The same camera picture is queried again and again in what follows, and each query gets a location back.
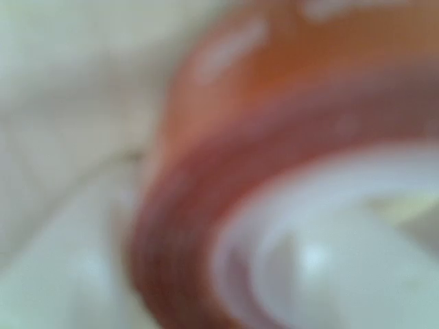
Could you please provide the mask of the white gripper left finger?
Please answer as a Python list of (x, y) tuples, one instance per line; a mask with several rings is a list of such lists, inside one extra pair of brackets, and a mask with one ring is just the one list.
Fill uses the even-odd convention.
[(1, 278), (2, 328), (146, 328), (126, 272), (127, 197), (62, 207)]

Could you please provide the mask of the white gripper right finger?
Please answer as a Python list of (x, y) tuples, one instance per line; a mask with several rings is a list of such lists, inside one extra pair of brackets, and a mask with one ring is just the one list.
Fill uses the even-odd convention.
[(255, 212), (253, 295), (285, 328), (437, 328), (438, 201)]

